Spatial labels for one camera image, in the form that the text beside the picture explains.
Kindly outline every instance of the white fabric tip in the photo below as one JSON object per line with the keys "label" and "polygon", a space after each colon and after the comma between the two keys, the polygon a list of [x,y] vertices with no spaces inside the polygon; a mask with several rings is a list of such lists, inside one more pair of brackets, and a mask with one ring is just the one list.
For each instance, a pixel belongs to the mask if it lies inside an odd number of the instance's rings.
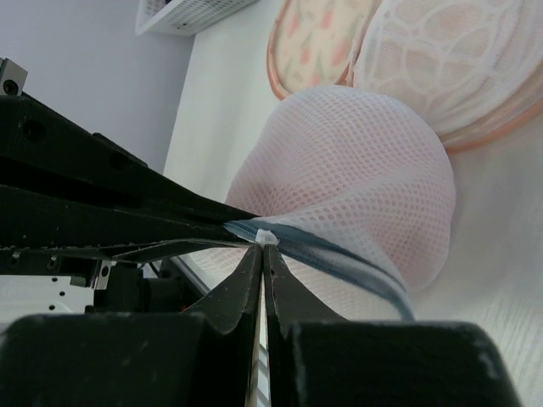
{"label": "white fabric tip", "polygon": [[279,239],[277,239],[270,231],[259,229],[256,232],[255,242],[264,248],[264,246],[268,245],[277,246],[279,244]]}

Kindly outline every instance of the white basket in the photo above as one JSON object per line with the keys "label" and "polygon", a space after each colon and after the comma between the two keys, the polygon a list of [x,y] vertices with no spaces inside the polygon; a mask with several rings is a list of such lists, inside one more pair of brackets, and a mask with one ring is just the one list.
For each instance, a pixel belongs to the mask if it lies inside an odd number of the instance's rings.
{"label": "white basket", "polygon": [[136,34],[156,31],[191,36],[255,0],[139,0]]}

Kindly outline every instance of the white mesh fabric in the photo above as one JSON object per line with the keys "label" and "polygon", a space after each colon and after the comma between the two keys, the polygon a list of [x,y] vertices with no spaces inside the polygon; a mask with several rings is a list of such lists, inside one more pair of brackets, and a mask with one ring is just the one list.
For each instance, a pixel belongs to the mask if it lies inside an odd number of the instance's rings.
{"label": "white mesh fabric", "polygon": [[384,0],[354,86],[398,98],[439,135],[456,131],[534,74],[543,59],[541,21],[540,0]]}
{"label": "white mesh fabric", "polygon": [[[383,95],[326,86],[297,92],[278,106],[227,203],[399,271],[408,288],[420,289],[445,262],[455,188],[439,138],[411,109]],[[237,264],[227,264],[229,252],[239,259],[229,249],[191,257],[221,274]],[[360,289],[293,260],[288,265],[345,316],[382,303],[362,300]],[[343,297],[334,303],[330,297],[337,296]]]}

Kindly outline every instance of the white table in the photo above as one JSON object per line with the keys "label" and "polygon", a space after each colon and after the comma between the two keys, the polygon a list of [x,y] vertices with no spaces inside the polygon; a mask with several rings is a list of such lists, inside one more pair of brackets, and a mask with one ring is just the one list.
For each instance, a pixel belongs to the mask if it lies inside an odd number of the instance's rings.
{"label": "white table", "polygon": [[[196,36],[165,165],[173,181],[208,198],[226,197],[279,104],[266,76],[266,44],[280,6],[258,2]],[[414,298],[420,319],[481,325],[527,406],[543,405],[541,132],[543,116],[452,158],[458,204],[450,258]]]}

